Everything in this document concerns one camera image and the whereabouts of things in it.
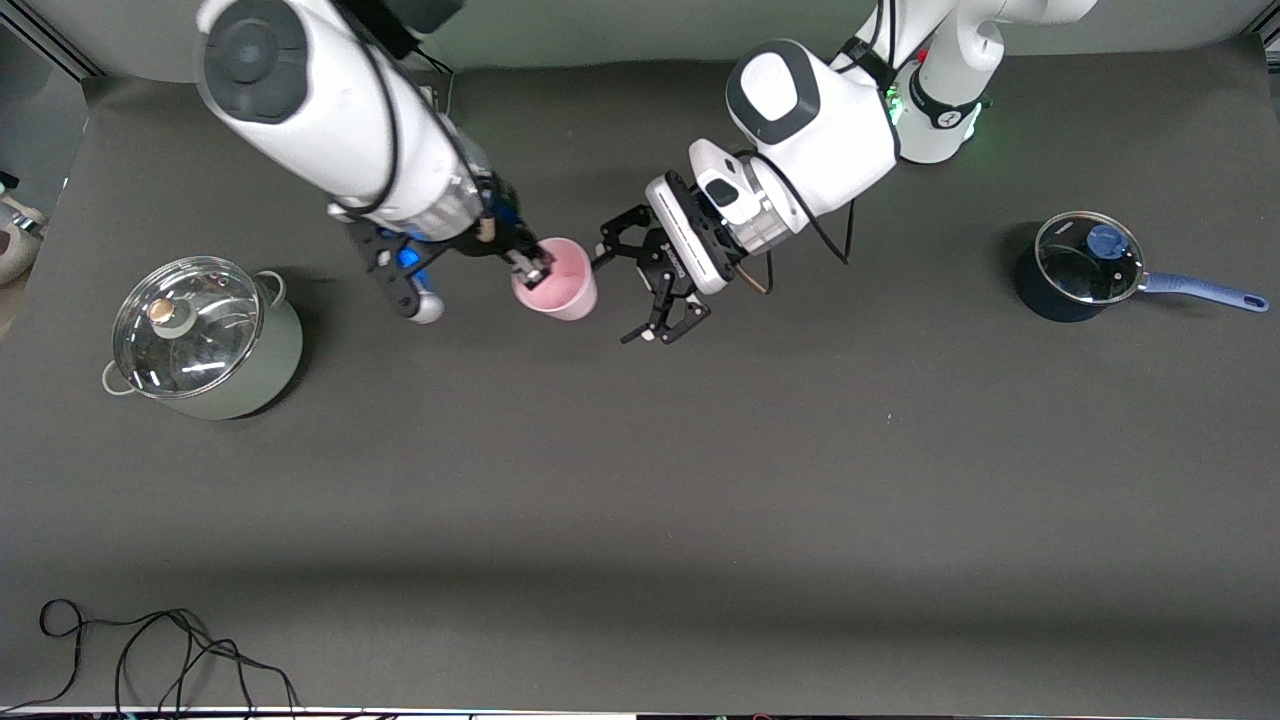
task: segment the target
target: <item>pot handle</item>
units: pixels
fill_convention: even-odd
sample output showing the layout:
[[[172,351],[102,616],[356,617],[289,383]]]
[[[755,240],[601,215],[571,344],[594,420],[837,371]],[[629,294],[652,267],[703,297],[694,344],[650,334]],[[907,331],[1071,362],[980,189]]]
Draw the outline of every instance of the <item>pot handle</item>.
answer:
[[[279,292],[275,293],[275,297],[271,299],[271,302],[268,304],[268,307],[275,307],[279,304],[284,302],[284,290],[285,290],[285,287],[284,287],[284,278],[280,277],[280,273],[276,273],[275,270],[259,270],[259,272],[253,273],[253,277],[255,278],[262,278],[262,277],[271,278],[273,281],[275,281],[275,284],[280,286]]]
[[[111,360],[110,363],[106,364],[106,368],[102,368],[102,389],[105,389],[109,395],[114,395],[116,397],[124,397],[125,395],[133,395],[134,392],[138,392],[138,388],[133,386],[129,386],[129,389],[113,389],[111,380],[106,379],[108,375],[111,374],[111,370],[115,370],[116,374],[119,374],[120,372],[119,368],[115,365],[115,360]]]
[[[1221,302],[1251,313],[1266,313],[1271,304],[1265,297],[1251,292],[1235,290],[1217,283],[1206,282],[1187,275],[1172,275],[1169,273],[1147,273],[1142,286],[1143,292],[1176,292],[1179,295],[1192,295],[1203,297],[1213,302]]]

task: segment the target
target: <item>wire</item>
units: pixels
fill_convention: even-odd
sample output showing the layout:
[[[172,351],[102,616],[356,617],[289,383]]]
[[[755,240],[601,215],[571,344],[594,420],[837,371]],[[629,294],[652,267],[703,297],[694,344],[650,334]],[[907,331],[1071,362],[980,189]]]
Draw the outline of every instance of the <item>wire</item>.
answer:
[[[445,92],[444,99],[444,114],[448,115],[449,110],[453,109],[453,74],[449,74],[449,90]]]
[[[352,33],[356,32],[357,27],[364,27],[355,18],[355,15],[352,15],[351,10],[347,10],[342,5],[342,3],[334,3],[334,8],[337,8],[338,12],[342,13],[343,19],[347,22],[347,26],[351,28]],[[396,101],[392,100],[392,91],[389,87],[387,87],[387,78],[383,77],[383,69],[378,64],[378,58],[374,56],[372,49],[370,49],[369,44],[361,40],[360,37],[356,37],[356,45],[360,46],[361,54],[365,55],[365,60],[369,61],[369,68],[374,70],[374,78],[378,81],[378,90],[383,95],[383,106],[387,109],[387,126],[388,126],[388,132],[390,132],[390,143],[392,143],[390,167],[387,172],[387,182],[384,182],[383,187],[378,191],[376,195],[374,195],[372,201],[370,201],[366,205],[343,205],[337,199],[334,199],[334,202],[337,202],[339,208],[346,210],[347,214],[365,215],[381,208],[383,202],[385,202],[387,197],[392,193],[392,188],[396,186],[396,181],[399,179],[399,120],[396,118]]]
[[[435,58],[428,55],[426,53],[422,51],[421,47],[415,47],[413,50],[411,50],[411,53],[413,53],[415,55],[421,56],[428,63],[431,63],[431,65],[434,65],[435,69],[440,70],[442,73],[449,73],[451,76],[453,74],[453,68],[451,68],[451,67],[445,65],[443,61],[436,60]]]
[[[70,611],[76,616],[76,624],[68,628],[67,630],[55,633],[49,628],[49,615],[58,606],[67,606],[68,609],[70,609]],[[120,651],[120,655],[115,662],[115,683],[113,685],[113,698],[115,701],[116,714],[123,714],[120,687],[124,684],[124,666],[125,662],[128,661],[129,651],[133,648],[133,643],[137,642],[137,639],[142,637],[142,634],[146,633],[147,629],[150,629],[160,620],[169,620],[174,626],[177,626],[186,634],[187,653],[186,657],[183,659],[182,673],[178,675],[178,679],[175,679],[173,683],[169,684],[169,688],[165,691],[164,696],[161,696],[160,703],[156,706],[156,712],[163,712],[164,703],[169,698],[170,693],[177,693],[174,696],[174,705],[173,705],[174,715],[177,715],[180,711],[183,683],[186,682],[186,678],[192,671],[192,669],[195,669],[195,666],[206,655],[211,655],[215,657],[224,657],[236,662],[241,694],[244,698],[244,706],[247,708],[252,710],[253,707],[256,707],[256,703],[253,702],[253,698],[248,692],[248,683],[246,682],[244,678],[246,667],[265,670],[268,673],[279,675],[284,685],[285,698],[288,700],[289,703],[291,716],[294,716],[296,707],[302,705],[302,702],[298,700],[297,689],[293,687],[293,680],[289,679],[288,674],[285,674],[279,667],[259,662],[257,660],[253,660],[243,655],[236,646],[236,643],[230,639],[227,638],[219,641],[212,639],[212,635],[209,634],[209,629],[205,626],[204,620],[201,620],[200,616],[192,612],[191,610],[183,607],[160,610],[156,612],[148,612],[134,620],[100,620],[95,618],[86,619],[84,612],[81,610],[79,605],[72,602],[70,600],[59,597],[50,600],[40,609],[40,632],[46,638],[65,638],[68,635],[76,637],[76,647],[72,653],[70,675],[67,678],[67,683],[63,684],[63,688],[56,693],[54,693],[52,696],[41,700],[31,700],[27,702],[20,702],[18,705],[5,707],[4,710],[0,710],[0,715],[8,715],[14,710],[29,707],[33,705],[45,705],[61,700],[61,697],[65,696],[72,689],[72,687],[76,684],[76,680],[79,678],[81,665],[83,660],[84,637],[86,633],[88,632],[88,628],[93,625],[102,625],[108,628],[127,628],[133,625],[141,625],[129,637],[128,642],[124,643],[124,650]],[[200,647],[201,650],[198,653],[192,656],[192,650],[195,647]]]
[[[829,236],[827,236],[827,231],[824,231],[822,228],[822,224],[818,223],[818,217],[814,215],[813,210],[809,209],[809,204],[804,201],[804,197],[800,196],[800,192],[796,190],[796,187],[791,184],[791,179],[786,176],[786,173],[782,172],[781,168],[778,168],[773,163],[773,160],[769,160],[768,158],[760,155],[755,150],[741,150],[739,152],[735,152],[733,156],[740,160],[742,158],[759,158],[760,160],[763,160],[764,164],[768,165],[773,170],[773,173],[778,176],[778,179],[782,181],[782,184],[787,186],[787,190],[796,199],[796,202],[800,204],[800,209],[804,210],[804,214],[809,218],[809,223],[813,225],[813,229],[818,232],[818,237],[822,238],[822,242],[823,245],[827,246],[827,250],[831,250],[831,254],[835,255],[836,259],[841,261],[841,264],[844,265],[849,264],[849,251],[852,247],[852,209],[850,209],[850,224],[845,231],[846,236],[845,251],[844,254],[841,254],[840,250],[836,247],[836,243],[831,241]]]
[[[346,8],[343,8],[340,3],[335,4],[335,8],[338,8],[338,10],[342,13],[343,19],[347,23],[347,27],[351,28],[352,33],[357,33],[357,28],[366,29],[366,32],[367,32],[367,28],[365,28],[365,26],[362,26],[360,23],[360,20],[355,15],[351,14],[349,10],[347,10]],[[342,208],[343,210],[346,210],[348,214],[365,215],[365,214],[372,213],[374,210],[378,210],[378,208],[380,208],[383,205],[383,202],[387,201],[387,197],[390,195],[392,188],[396,186],[396,181],[399,178],[399,122],[396,118],[396,105],[394,105],[394,101],[392,100],[390,88],[387,86],[387,79],[383,77],[381,68],[379,67],[378,60],[374,56],[374,50],[369,46],[367,42],[365,42],[364,40],[361,40],[358,37],[358,33],[357,33],[357,37],[356,37],[356,44],[360,45],[361,53],[365,55],[365,58],[369,60],[370,67],[374,69],[374,77],[378,79],[378,87],[381,91],[383,102],[387,106],[388,126],[389,126],[390,133],[392,133],[392,164],[390,164],[390,170],[387,173],[387,182],[385,182],[385,184],[378,192],[378,195],[375,196],[374,201],[370,202],[370,204],[367,204],[367,205],[364,205],[364,206],[348,208],[347,205],[343,205],[342,202],[338,202],[337,200],[334,200],[334,202],[338,202],[338,206]],[[406,74],[404,69],[398,63],[394,63],[392,60],[388,60],[388,65],[392,68],[392,72],[394,72],[397,76],[399,76],[401,79],[403,79],[404,82],[407,82],[410,85],[410,87],[415,88],[413,95],[416,95],[417,99],[419,99],[419,101],[422,102],[422,108],[426,109],[426,114],[431,118],[431,120],[435,123],[435,127],[444,135],[445,140],[449,142],[449,146],[458,155],[458,160],[462,163],[462,167],[467,172],[467,178],[471,181],[471,184],[475,187],[476,193],[480,193],[480,187],[481,187],[480,186],[480,181],[479,181],[479,178],[476,178],[475,172],[471,169],[471,161],[467,159],[466,152],[462,150],[462,145],[458,142],[458,138],[454,137],[454,135],[452,132],[449,132],[449,129],[447,127],[444,127],[444,123],[440,120],[439,114],[435,111],[434,108],[431,108],[430,102],[426,101],[426,97],[422,97],[422,94],[417,92],[417,90],[416,90],[417,88],[417,83],[415,83],[413,79],[408,77],[408,74]],[[443,65],[444,68],[448,68],[448,65],[444,65],[444,63],[440,63],[440,65]],[[452,105],[453,105],[453,69],[452,68],[449,68],[449,97],[448,97],[448,104],[452,108]],[[484,205],[483,197],[481,197],[481,205]]]
[[[451,67],[445,65],[444,63],[442,63],[440,60],[436,60],[435,58],[428,55],[426,53],[422,51],[421,47],[415,47],[412,50],[412,53],[415,55],[420,55],[422,58],[426,58],[426,61],[431,63],[431,65],[434,65],[438,72],[448,73],[448,76],[449,76],[449,88],[445,91],[445,99],[444,99],[444,114],[448,115],[449,110],[453,109],[453,78],[454,78],[454,74],[456,74],[453,72],[453,68],[451,68]]]
[[[741,263],[739,263],[737,265],[733,265],[733,272],[737,273],[739,275],[741,275],[742,279],[746,281],[746,283],[749,286],[751,286],[753,288],[755,288],[755,292],[759,292],[760,295],[769,295],[769,293],[773,292],[773,251],[772,250],[769,250],[768,252],[764,254],[764,268],[765,268],[765,273],[768,273],[768,279],[767,279],[765,284],[760,284],[759,281],[756,281],[755,278],[753,278],[750,273],[748,273],[745,269],[742,269],[742,264]]]
[[[883,19],[884,19],[884,0],[876,0],[876,27],[872,29],[872,41],[868,42],[868,46],[872,50],[876,49],[876,42],[879,41],[881,20],[883,20]],[[856,36],[851,37],[849,40],[849,42],[852,42],[854,40],[856,40]],[[845,74],[849,70],[851,70],[854,68],[859,68],[859,67],[861,67],[861,65],[858,64],[858,60],[850,58],[849,59],[849,64],[845,65],[845,67],[842,67],[842,68],[840,68],[836,72],[840,73],[840,74]]]
[[[897,69],[897,0],[888,0],[888,69]]]

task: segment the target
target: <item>pot lid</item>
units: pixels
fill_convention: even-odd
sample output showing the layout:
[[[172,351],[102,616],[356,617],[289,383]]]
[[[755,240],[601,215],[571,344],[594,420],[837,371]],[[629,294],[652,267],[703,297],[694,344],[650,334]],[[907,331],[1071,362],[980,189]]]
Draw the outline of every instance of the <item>pot lid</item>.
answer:
[[[1065,213],[1044,223],[1036,237],[1036,263],[1059,292],[1087,305],[1124,300],[1143,278],[1133,233],[1097,213]]]
[[[239,365],[261,328],[257,287],[220,258],[175,260],[147,275],[115,315],[111,350],[143,395],[206,391]]]

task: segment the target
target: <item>green light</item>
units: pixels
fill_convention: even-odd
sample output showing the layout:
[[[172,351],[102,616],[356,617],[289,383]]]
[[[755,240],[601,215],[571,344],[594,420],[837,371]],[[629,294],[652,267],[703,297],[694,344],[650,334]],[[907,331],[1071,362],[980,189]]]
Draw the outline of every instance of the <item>green light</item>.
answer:
[[[970,137],[973,137],[973,131],[974,128],[978,127],[978,115],[980,114],[982,114],[982,102],[978,102],[978,106],[974,108],[973,110],[973,119],[969,120],[969,129],[964,131],[964,140],[969,140]]]
[[[888,105],[888,122],[897,124],[897,119],[902,117],[902,96],[897,92],[897,86],[890,87],[884,92],[884,104]]]

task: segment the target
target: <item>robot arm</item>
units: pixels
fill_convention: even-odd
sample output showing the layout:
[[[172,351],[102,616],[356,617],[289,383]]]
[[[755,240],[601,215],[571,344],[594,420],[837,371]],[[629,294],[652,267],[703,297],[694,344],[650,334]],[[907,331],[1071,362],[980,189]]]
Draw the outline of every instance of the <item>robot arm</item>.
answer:
[[[206,0],[197,82],[210,110],[333,197],[401,315],[443,304],[424,268],[444,250],[498,255],[534,287],[547,259],[515,191],[384,53],[342,0]]]
[[[668,172],[645,188],[648,214],[631,210],[602,228],[598,265],[636,252],[621,242],[621,218],[652,217],[660,225],[660,238],[653,231],[645,237],[645,247],[658,251],[640,254],[650,265],[640,269],[655,296],[655,315],[625,341],[673,342],[687,332],[686,323],[709,315],[698,293],[719,292],[742,260],[768,254],[893,168],[897,140],[882,91],[892,74],[884,68],[897,56],[888,58],[888,49],[922,44],[956,1],[887,0],[892,22],[869,19],[829,64],[791,40],[765,42],[739,60],[724,99],[754,149],[731,154],[709,140],[695,141],[689,149],[694,187]],[[662,273],[654,274],[654,264]],[[676,286],[659,288],[655,278],[667,275]],[[673,299],[692,304],[694,316],[686,313],[668,325]]]
[[[1074,22],[1093,3],[887,0],[829,65],[790,40],[765,42],[751,50],[733,68],[724,97],[733,123],[755,147],[730,154],[709,140],[698,140],[689,149],[694,187],[668,172],[645,188],[649,205],[641,208],[658,220],[662,236],[654,238],[650,231],[645,237],[645,247],[660,252],[641,254],[650,265],[649,270],[641,268],[641,275],[654,292],[655,315],[623,340],[673,342],[682,336],[687,327],[669,332],[673,327],[666,322],[673,299],[694,302],[698,310],[692,320],[686,315],[681,325],[704,319],[710,310],[694,290],[701,295],[719,292],[745,258],[768,254],[817,217],[851,202],[884,177],[900,155],[914,160],[916,154],[908,151],[908,141],[919,145],[920,133],[914,129],[922,117],[931,128],[956,128],[955,147],[959,147],[977,114],[977,97],[1004,51],[998,31],[987,19]],[[882,9],[887,17],[879,17]],[[920,73],[920,79],[941,90],[931,91],[936,96],[919,94],[933,99],[932,105],[929,100],[922,101],[928,111],[908,117],[913,104],[906,102],[908,110],[895,128],[884,92],[896,70],[936,31],[940,37],[933,41],[931,64],[925,65],[936,69]],[[908,68],[914,70],[914,64]],[[911,78],[911,91],[916,92],[920,83],[915,82],[915,74]],[[947,105],[956,99],[968,104],[970,115]],[[636,210],[625,217],[646,218]],[[602,231],[604,242],[598,264],[626,255],[617,219]],[[662,265],[659,275],[653,275],[654,264]],[[675,288],[659,288],[653,282],[654,277],[667,275],[676,278]],[[658,307],[664,310],[657,313]]]
[[[923,63],[899,76],[906,87],[897,133],[902,158],[933,164],[950,159],[978,118],[978,97],[1005,58],[995,23],[1050,26],[1074,23],[1097,0],[963,0],[934,33]]]

